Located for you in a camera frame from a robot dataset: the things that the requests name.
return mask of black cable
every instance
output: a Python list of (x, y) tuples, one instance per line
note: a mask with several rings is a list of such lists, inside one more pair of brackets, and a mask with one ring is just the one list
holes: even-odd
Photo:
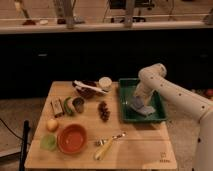
[(0, 118), (0, 121), (4, 124), (4, 126), (18, 139), (22, 140), (23, 141), (23, 138), (18, 136), (15, 132), (13, 132), (12, 129), (10, 129), (7, 124)]

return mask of green plastic bin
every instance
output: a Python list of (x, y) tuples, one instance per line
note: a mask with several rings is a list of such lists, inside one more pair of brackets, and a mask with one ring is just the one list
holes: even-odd
[(137, 78), (120, 78), (119, 79), (119, 101), (121, 108), (121, 118), (124, 122), (143, 122), (156, 123), (167, 120), (167, 116), (162, 104), (161, 97), (156, 91), (153, 93), (150, 104), (155, 108), (155, 113), (149, 116), (143, 116), (133, 110), (129, 104), (133, 97), (139, 79)]

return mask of white cup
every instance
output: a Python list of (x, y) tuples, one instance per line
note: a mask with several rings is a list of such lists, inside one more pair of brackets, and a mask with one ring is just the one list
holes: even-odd
[(111, 85), (112, 85), (112, 80), (109, 77), (101, 77), (98, 81), (99, 86), (105, 90), (105, 91), (110, 91)]

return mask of orange bowl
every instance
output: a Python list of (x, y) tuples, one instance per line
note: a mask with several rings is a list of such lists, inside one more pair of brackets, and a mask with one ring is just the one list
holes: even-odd
[(75, 154), (83, 150), (87, 142), (86, 130), (79, 124), (65, 127), (57, 136), (58, 147), (65, 154)]

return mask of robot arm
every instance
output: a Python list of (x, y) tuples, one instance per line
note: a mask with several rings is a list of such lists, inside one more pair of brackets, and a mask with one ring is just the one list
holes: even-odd
[(195, 154), (194, 171), (213, 170), (213, 102), (205, 97), (175, 85), (164, 77), (166, 68), (155, 64), (139, 71), (140, 83), (135, 95), (140, 96), (145, 104), (149, 103), (153, 91), (157, 91), (175, 106), (186, 111), (200, 123), (200, 134)]

